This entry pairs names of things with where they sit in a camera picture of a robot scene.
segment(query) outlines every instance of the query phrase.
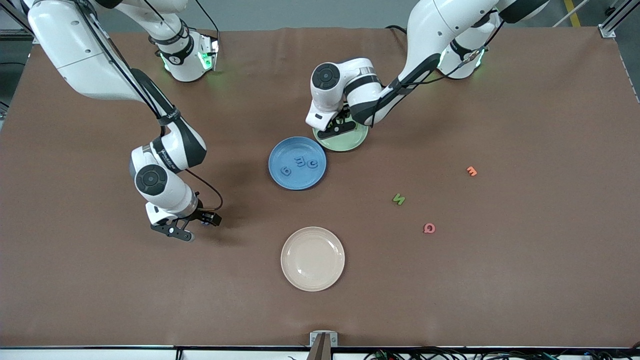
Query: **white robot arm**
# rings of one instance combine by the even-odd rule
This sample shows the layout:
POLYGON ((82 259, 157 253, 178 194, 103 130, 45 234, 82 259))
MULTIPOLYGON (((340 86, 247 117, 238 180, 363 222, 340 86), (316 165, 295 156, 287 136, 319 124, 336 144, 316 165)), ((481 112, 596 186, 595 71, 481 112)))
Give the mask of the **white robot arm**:
POLYGON ((129 68, 118 56, 90 4, 41 0, 28 17, 43 50, 75 91, 94 99, 143 102, 156 114, 163 134, 133 150, 129 164, 136 188, 148 201, 151 228, 192 241, 193 234, 184 230, 189 221, 219 225, 220 216, 204 209, 197 193, 176 175, 203 161, 207 148, 202 137, 144 72, 129 68))
POLYGON ((465 30, 457 36, 447 46, 442 62, 438 70, 448 78, 463 79, 469 77, 473 71, 480 66, 484 52, 484 44, 489 40, 489 36, 500 26, 500 18, 504 22, 514 24, 527 20, 542 11, 548 1, 518 3, 515 0, 502 0, 496 4, 496 9, 486 13, 471 28, 465 30), (471 56, 476 49, 481 49, 475 61, 468 61, 460 68, 458 65, 471 56))
MULTIPOLYGON (((407 58, 404 69, 383 88, 369 59, 356 58, 342 63, 322 63, 311 75, 312 104, 308 125, 320 130, 323 138, 350 131, 352 127, 331 126, 333 119, 350 111, 353 120, 372 126, 442 62, 449 44, 477 24, 496 7, 503 19, 517 22, 533 16, 548 0, 420 0, 409 16, 407 58), (343 98, 347 106, 343 107, 343 98)), ((482 49, 474 48, 458 61, 455 69, 470 63, 482 49)))
MULTIPOLYGON (((39 1, 24 2, 33 8, 39 1)), ((176 15, 186 8, 187 0, 90 0, 86 4, 94 15, 105 8, 116 9, 137 22, 158 46, 165 69, 178 81, 197 80, 215 67, 218 39, 189 28, 176 15)))

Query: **beige plate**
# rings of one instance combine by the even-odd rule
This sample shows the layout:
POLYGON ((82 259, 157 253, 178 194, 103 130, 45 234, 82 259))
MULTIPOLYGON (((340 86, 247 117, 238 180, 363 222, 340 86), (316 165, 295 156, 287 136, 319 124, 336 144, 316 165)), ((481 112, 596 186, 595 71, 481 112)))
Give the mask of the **beige plate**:
POLYGON ((293 286, 304 291, 321 291, 333 285, 342 274, 344 249, 331 231, 305 227, 284 243, 280 265, 293 286))

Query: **blue plate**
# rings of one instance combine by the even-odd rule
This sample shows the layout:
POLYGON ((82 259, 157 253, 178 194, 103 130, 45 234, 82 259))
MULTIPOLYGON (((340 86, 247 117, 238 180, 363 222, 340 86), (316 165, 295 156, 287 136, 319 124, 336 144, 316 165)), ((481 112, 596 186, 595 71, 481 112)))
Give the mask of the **blue plate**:
POLYGON ((314 186, 326 170, 326 156, 317 142, 302 136, 282 140, 269 155, 269 173, 289 190, 314 186))

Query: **table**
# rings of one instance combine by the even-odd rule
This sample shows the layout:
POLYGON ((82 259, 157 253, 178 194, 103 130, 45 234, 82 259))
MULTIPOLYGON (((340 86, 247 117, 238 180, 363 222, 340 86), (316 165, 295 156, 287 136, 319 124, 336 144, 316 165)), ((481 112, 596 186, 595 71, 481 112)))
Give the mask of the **table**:
POLYGON ((2 345, 297 345, 316 329, 361 346, 637 341, 640 108, 597 29, 504 29, 472 78, 421 86, 362 146, 327 152, 304 192, 278 187, 267 158, 312 137, 314 67, 367 56, 388 83, 403 34, 224 33, 220 71, 194 83, 146 37, 114 35, 207 142, 194 171, 224 195, 222 226, 190 224, 193 243, 151 231, 127 164, 155 119, 75 93, 36 46, 0 135, 2 345), (279 263, 310 225, 346 251, 319 293, 279 263))

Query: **plate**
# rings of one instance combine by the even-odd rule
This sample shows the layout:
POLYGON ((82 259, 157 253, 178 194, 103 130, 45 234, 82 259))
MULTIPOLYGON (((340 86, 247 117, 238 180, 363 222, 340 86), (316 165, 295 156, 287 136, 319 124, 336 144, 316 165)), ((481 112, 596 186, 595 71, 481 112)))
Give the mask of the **plate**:
MULTIPOLYGON (((349 116, 346 122, 354 122, 349 116)), ((348 133, 333 136, 327 139, 318 138, 318 129, 314 129, 314 136, 320 145, 332 151, 349 151, 360 146, 369 133, 369 126, 356 123, 356 128, 348 133)))
POLYGON ((305 227, 284 243, 280 265, 293 286, 304 291, 321 291, 342 275, 344 249, 331 231, 322 227, 305 227))
POLYGON ((326 171, 326 155, 317 142, 302 136, 282 140, 269 155, 269 173, 289 190, 314 186, 326 171))

